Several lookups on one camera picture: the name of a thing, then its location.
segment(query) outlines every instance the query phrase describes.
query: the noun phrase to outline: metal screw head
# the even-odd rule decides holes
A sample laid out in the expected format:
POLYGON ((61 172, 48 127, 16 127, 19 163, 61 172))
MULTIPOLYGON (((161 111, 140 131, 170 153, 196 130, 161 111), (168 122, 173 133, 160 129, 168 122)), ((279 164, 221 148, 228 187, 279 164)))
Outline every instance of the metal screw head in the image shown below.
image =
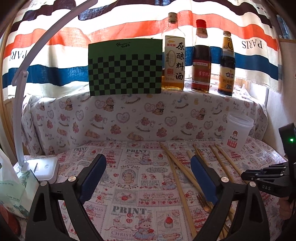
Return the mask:
POLYGON ((256 183, 254 183, 254 182, 249 182, 249 184, 252 188, 254 188, 256 186, 256 183))
POLYGON ((40 183, 40 185, 43 186, 43 187, 44 187, 46 184, 47 184, 47 181, 42 181, 42 182, 40 183))
POLYGON ((229 182, 229 179, 227 177, 221 177, 221 181, 227 183, 229 182))
POLYGON ((76 177, 75 176, 71 176, 68 178, 68 181, 69 182, 74 182, 76 180, 76 177))

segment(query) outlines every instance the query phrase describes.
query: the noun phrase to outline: blue gripper pad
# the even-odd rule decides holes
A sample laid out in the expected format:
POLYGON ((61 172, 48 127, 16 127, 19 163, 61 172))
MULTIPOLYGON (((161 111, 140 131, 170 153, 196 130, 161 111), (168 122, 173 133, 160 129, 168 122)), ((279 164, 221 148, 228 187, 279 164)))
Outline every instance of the blue gripper pad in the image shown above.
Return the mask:
POLYGON ((216 196, 216 186, 196 156, 193 156, 191 158, 191 170, 198 184, 200 185, 207 201, 212 202, 215 205, 218 201, 218 198, 216 196))
POLYGON ((92 194, 94 193, 94 190, 96 189, 105 169, 106 169, 106 158, 104 155, 101 155, 97 162, 92 166, 85 167, 85 168, 91 168, 88 175, 85 177, 84 182, 81 185, 80 188, 80 197, 79 201, 81 204, 84 204, 86 201, 91 199, 92 194))

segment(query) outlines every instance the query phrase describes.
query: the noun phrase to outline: human hand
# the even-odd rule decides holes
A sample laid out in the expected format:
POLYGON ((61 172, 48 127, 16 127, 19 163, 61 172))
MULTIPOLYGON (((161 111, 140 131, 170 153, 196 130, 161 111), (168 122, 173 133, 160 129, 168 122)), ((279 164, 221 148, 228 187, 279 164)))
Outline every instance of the human hand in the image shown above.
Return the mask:
POLYGON ((281 197, 279 202, 279 216, 283 220, 287 220, 292 216, 293 203, 288 202, 289 197, 281 197))

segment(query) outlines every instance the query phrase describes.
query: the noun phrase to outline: cooking wine bottle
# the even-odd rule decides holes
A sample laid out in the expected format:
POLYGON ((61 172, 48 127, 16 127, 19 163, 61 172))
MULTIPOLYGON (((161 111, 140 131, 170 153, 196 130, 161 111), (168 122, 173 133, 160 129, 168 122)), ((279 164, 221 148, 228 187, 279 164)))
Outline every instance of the cooking wine bottle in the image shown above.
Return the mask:
POLYGON ((168 14, 168 28, 161 34, 164 64, 161 87, 182 91, 185 76, 185 34, 178 28, 177 14, 168 14))
POLYGON ((191 89, 209 93, 211 79, 211 50, 207 38, 207 23, 205 20, 196 20, 196 40, 193 48, 193 67, 191 89))
POLYGON ((235 74, 235 58, 231 40, 231 33, 223 32, 223 46, 220 59, 220 75, 218 93, 232 96, 235 74))

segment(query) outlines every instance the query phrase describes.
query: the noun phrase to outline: white lamp arm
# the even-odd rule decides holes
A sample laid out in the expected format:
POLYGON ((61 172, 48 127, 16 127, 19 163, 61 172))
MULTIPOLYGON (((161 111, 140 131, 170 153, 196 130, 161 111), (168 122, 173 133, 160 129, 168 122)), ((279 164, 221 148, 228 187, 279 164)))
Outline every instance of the white lamp arm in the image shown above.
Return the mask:
POLYGON ((32 49, 29 51, 17 72, 15 73, 11 84, 16 85, 15 100, 13 105, 13 133, 15 141, 15 149, 17 154, 17 160, 21 167, 24 166, 24 152, 22 149, 22 134, 21 134, 21 118, 22 118, 22 103, 24 98, 25 86, 28 77, 28 67, 32 63, 33 59, 43 48, 43 46, 68 22, 77 17, 79 14, 95 5, 98 0, 87 0, 77 7, 71 9, 65 16, 59 19, 53 26, 47 30, 41 38, 35 43, 32 49))

